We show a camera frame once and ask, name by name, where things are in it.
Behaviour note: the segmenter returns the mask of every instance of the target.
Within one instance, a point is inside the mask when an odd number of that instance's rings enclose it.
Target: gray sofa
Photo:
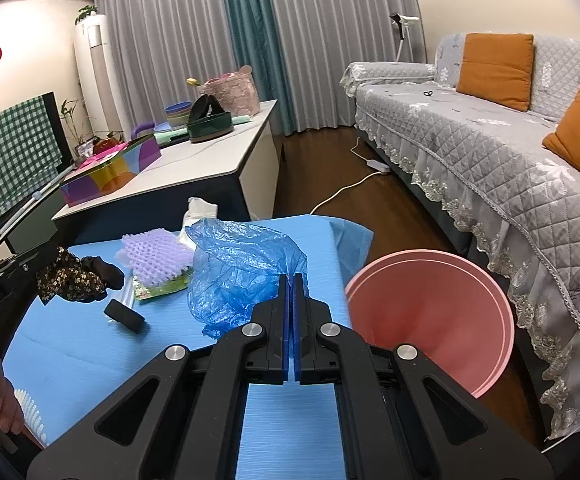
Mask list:
[[[542,139],[579,89],[580,42],[534,38],[524,113],[455,91],[464,41],[445,38],[434,64],[352,63],[341,84],[361,135],[458,253],[507,290],[547,434],[559,438],[580,431],[580,173]]]

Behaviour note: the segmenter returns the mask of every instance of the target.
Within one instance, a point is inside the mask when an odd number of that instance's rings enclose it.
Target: pink basin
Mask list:
[[[375,346],[411,343],[474,397],[508,364],[514,321],[499,285],[454,254],[389,254],[361,269],[345,294],[352,327]]]

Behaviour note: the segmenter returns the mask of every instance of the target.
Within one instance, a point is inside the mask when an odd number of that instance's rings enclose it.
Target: blue table cover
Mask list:
[[[310,296],[329,304],[333,320],[349,326],[342,271],[347,281],[361,268],[372,233],[320,216],[257,223],[292,237],[308,257]],[[121,241],[113,240],[70,250],[79,257],[100,255],[116,263],[120,249]],[[203,324],[191,316],[186,291],[135,302],[149,325],[140,335],[109,321],[103,314],[108,301],[70,303],[57,297],[43,306],[37,298],[7,351],[6,376],[25,393],[26,421],[36,429],[42,424],[38,433],[47,444],[167,346],[180,343],[196,349],[214,343],[201,335]],[[333,387],[251,385],[237,478],[344,479]]]

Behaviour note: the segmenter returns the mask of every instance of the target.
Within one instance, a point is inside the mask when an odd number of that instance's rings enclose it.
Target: green checkered cloth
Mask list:
[[[0,113],[0,216],[58,175],[61,154],[42,97]]]

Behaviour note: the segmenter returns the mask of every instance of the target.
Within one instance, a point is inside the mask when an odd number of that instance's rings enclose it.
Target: purple sponge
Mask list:
[[[128,266],[141,285],[162,285],[192,267],[194,251],[165,229],[125,235],[121,241]]]

